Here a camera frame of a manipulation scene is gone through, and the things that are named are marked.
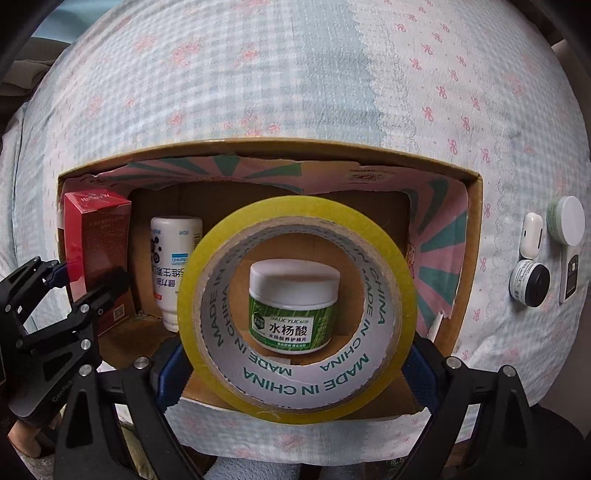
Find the person's left hand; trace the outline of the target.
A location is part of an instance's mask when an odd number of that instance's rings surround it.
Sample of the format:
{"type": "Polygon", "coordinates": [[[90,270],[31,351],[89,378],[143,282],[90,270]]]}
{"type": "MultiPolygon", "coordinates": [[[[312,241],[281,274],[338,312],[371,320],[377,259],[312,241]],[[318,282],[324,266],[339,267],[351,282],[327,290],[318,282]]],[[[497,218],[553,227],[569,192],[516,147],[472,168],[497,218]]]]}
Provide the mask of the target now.
{"type": "Polygon", "coordinates": [[[18,419],[8,433],[8,439],[13,447],[26,457],[42,458],[55,451],[55,437],[61,422],[62,416],[58,413],[45,427],[47,433],[41,436],[42,442],[39,442],[37,436],[41,432],[41,428],[34,427],[18,419]]]}

